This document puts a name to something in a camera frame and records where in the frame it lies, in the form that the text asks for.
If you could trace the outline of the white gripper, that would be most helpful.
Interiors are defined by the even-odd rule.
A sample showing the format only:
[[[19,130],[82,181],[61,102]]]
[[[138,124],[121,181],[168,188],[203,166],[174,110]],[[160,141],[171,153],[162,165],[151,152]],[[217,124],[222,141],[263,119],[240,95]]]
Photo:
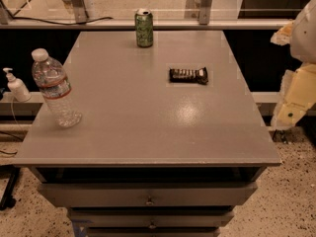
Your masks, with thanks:
[[[316,104],[316,0],[310,2],[293,21],[271,37],[271,43],[290,44],[291,55],[304,63],[282,76],[280,99],[274,109],[271,127],[276,130],[295,126]]]

